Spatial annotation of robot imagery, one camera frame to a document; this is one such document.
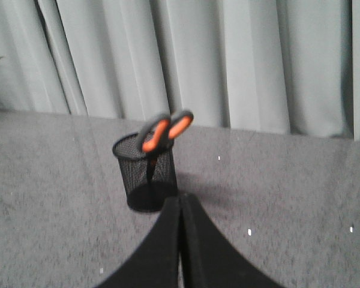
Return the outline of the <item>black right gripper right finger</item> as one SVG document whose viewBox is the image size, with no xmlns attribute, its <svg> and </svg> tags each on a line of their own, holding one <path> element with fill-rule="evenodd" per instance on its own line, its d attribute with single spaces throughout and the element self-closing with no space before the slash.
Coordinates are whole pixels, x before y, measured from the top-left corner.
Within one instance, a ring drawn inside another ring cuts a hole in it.
<svg viewBox="0 0 360 288">
<path fill-rule="evenodd" d="M 280 287 L 244 258 L 194 194 L 181 196 L 181 260 L 185 287 Z"/>
</svg>

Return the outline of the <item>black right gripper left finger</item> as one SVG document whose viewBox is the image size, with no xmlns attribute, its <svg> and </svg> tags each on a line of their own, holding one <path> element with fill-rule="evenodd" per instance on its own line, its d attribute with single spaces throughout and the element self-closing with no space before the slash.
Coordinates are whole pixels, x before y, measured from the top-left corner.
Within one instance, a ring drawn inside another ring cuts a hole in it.
<svg viewBox="0 0 360 288">
<path fill-rule="evenodd" d="M 133 254 L 98 287 L 178 287 L 181 204 L 169 197 Z"/>
</svg>

